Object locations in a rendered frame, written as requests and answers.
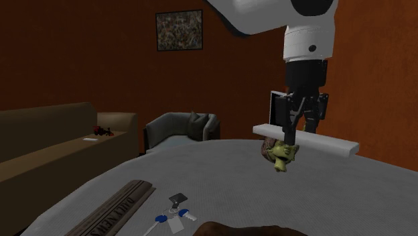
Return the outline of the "blue key bunch with tags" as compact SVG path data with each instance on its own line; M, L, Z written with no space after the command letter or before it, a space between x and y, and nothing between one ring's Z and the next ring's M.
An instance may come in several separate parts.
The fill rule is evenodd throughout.
M172 206L165 209L160 215L156 216L154 224L143 234L143 236L148 236L148 234L158 225L162 223L167 223L173 234L176 234L184 230L182 224L182 218L189 219L191 221L196 221L197 217L192 215L188 209L181 209L180 204L186 201L188 198L182 194L177 193L171 197L169 200L172 202Z

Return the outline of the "grey bed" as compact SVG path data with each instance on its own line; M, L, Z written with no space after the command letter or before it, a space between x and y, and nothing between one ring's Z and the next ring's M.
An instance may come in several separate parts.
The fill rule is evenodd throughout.
M418 172L302 147L286 172L261 155L261 141L203 141L129 160L88 181L41 214L22 236L64 236L131 180L154 193L117 236L142 236L156 216L180 204L197 217L149 236L192 236L206 221L231 227L278 225L308 236L418 236Z

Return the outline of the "white wall shelf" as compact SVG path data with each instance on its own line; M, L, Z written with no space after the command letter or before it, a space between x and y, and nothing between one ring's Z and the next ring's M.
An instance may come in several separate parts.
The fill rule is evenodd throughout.
M285 133L282 131L282 127L268 123L254 126L253 133L281 141L285 139ZM301 148L310 148L341 157L354 156L360 149L359 143L353 141L299 130L295 133L295 143L300 145Z

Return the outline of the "dark brown rounded object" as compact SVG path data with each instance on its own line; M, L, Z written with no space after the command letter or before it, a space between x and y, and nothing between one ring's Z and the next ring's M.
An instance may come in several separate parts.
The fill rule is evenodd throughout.
M277 225L229 227L214 221L201 224L192 236L308 236L300 231Z

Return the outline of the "brown sofa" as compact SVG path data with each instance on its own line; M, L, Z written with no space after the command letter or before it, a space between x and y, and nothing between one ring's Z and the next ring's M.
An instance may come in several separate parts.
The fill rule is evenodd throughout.
M135 113L98 113L89 102L0 111L0 236L138 155Z

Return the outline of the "dark framed wall picture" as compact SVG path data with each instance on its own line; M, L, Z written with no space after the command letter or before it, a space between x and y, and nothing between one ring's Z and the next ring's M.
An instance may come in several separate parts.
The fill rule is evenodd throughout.
M203 49L203 10L155 14L157 51Z

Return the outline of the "green turtle head figure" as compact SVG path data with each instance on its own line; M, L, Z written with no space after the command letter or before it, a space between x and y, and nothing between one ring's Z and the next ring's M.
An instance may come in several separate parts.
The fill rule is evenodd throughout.
M286 165L295 160L298 151L299 145L287 145L284 141L271 137L265 137L261 146L261 155L274 163L277 172L286 172Z

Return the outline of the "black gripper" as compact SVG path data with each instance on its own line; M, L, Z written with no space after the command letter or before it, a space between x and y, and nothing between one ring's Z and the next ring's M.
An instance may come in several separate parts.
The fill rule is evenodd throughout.
M303 130L316 133L320 120L324 120L328 106L328 93L320 93L319 88L326 83L327 60L298 60L285 64L285 86L287 95L284 100L285 144L295 144L296 126L303 115Z

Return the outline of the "folded brown newspaper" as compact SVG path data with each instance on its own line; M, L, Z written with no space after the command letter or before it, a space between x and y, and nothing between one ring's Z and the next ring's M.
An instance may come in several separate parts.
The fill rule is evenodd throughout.
M115 236L154 191L147 181L128 182L65 236Z

